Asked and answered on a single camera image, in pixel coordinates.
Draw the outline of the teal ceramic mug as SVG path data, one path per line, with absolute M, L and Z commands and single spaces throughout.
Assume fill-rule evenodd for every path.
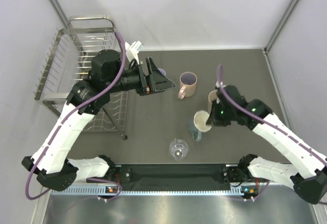
M 196 112 L 193 118 L 190 120 L 188 130 L 194 141 L 200 142 L 202 139 L 202 134 L 211 130 L 212 126 L 206 124 L 208 119 L 209 113 L 201 110 Z

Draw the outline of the clear glass cup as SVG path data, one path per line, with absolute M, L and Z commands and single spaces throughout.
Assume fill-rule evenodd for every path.
M 179 161 L 188 155 L 189 146 L 184 140 L 175 138 L 169 145 L 169 152 L 174 160 Z

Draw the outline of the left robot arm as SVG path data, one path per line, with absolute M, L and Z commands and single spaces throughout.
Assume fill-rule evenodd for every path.
M 22 165 L 45 188 L 63 191 L 76 181 L 115 177 L 114 163 L 106 156 L 72 160 L 67 155 L 84 127 L 110 101 L 110 95 L 135 90 L 140 96 L 161 93 L 176 87 L 164 76 L 151 57 L 146 59 L 148 74 L 134 62 L 125 68 L 119 52 L 105 49 L 91 61 L 88 77 L 78 81 L 66 98 L 62 113 L 42 147 L 26 156 Z

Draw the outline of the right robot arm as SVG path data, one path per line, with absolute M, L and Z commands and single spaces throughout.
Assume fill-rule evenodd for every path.
M 227 170 L 227 180 L 266 179 L 291 188 L 310 204 L 319 204 L 326 194 L 326 156 L 295 135 L 264 102 L 247 102 L 236 86 L 217 82 L 216 95 L 207 125 L 226 127 L 236 122 L 265 139 L 289 160 L 282 164 L 248 154 L 236 167 Z

